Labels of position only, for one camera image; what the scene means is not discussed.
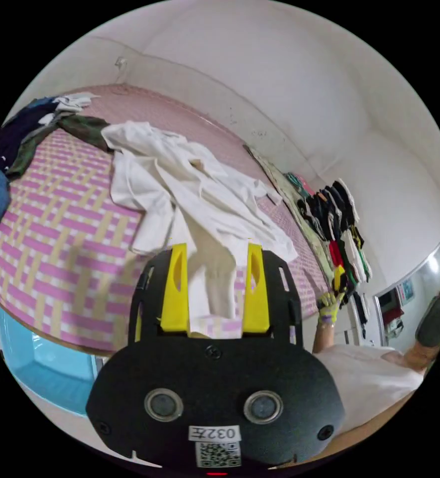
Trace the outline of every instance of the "yellow glove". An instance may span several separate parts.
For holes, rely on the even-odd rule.
[[[333,325],[336,322],[339,305],[343,300],[344,292],[334,296],[333,292],[327,292],[318,299],[318,309],[320,317],[318,322],[322,325]]]

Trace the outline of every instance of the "face mask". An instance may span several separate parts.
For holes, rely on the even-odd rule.
[[[440,295],[429,304],[416,330],[416,340],[424,347],[440,345]]]

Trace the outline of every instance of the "blue container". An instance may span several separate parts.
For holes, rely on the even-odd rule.
[[[1,308],[0,341],[14,378],[53,405],[86,414],[97,376],[95,356],[39,337]]]

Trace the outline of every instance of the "pink woven mat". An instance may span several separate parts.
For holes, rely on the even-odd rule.
[[[217,159],[268,183],[233,133],[185,105],[126,86],[84,88],[101,95],[84,115],[110,123],[149,121],[209,148]],[[115,351],[126,345],[130,300],[145,258],[129,251],[141,214],[113,204],[111,156],[56,130],[11,186],[0,224],[0,303],[28,325],[77,346]],[[327,286],[315,257],[284,204],[261,209],[291,237],[299,254],[289,264],[303,317],[317,311]],[[206,324],[204,333],[241,331],[244,271],[237,272],[235,321]]]

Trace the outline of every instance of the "qr code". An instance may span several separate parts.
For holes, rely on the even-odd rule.
[[[239,442],[196,442],[195,451],[199,468],[229,468],[241,465]]]

